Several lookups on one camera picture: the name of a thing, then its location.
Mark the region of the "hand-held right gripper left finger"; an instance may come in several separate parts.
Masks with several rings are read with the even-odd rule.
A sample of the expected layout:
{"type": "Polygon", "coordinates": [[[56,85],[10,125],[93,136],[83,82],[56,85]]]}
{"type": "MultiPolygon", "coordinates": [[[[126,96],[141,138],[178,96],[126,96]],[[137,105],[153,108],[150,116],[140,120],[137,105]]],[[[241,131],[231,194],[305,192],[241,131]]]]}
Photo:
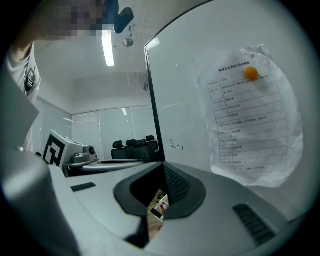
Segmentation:
{"type": "Polygon", "coordinates": [[[147,163],[114,172],[66,178],[59,167],[49,165],[56,198],[82,256],[150,255],[126,241],[138,231],[141,217],[122,209],[114,189],[122,180],[158,166],[147,163]]]}

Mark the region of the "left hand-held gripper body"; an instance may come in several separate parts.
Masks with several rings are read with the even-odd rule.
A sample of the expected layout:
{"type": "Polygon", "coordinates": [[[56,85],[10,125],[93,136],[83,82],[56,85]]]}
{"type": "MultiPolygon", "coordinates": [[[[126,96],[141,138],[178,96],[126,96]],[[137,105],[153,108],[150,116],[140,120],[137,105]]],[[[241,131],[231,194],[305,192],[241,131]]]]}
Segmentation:
{"type": "Polygon", "coordinates": [[[98,160],[95,148],[79,143],[57,131],[51,130],[43,153],[43,159],[60,168],[68,164],[79,165],[98,160]]]}

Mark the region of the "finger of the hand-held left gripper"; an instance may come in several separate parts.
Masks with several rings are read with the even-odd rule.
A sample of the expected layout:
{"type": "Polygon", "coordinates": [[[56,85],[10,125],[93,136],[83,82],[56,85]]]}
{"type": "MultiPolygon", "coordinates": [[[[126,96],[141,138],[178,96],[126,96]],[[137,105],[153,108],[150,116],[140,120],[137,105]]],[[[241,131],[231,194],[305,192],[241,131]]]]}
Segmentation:
{"type": "Polygon", "coordinates": [[[135,159],[91,160],[80,163],[67,162],[63,164],[63,169],[66,171],[75,170],[77,172],[108,173],[129,169],[144,164],[144,161],[135,159]]]}

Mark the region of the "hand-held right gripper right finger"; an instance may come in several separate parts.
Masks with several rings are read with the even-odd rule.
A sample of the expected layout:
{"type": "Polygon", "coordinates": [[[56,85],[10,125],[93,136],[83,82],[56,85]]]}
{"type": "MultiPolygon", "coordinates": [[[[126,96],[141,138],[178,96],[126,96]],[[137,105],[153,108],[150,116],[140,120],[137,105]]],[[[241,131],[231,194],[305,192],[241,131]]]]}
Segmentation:
{"type": "Polygon", "coordinates": [[[239,183],[190,166],[163,163],[169,208],[144,248],[157,256],[271,256],[296,224],[239,183]]]}

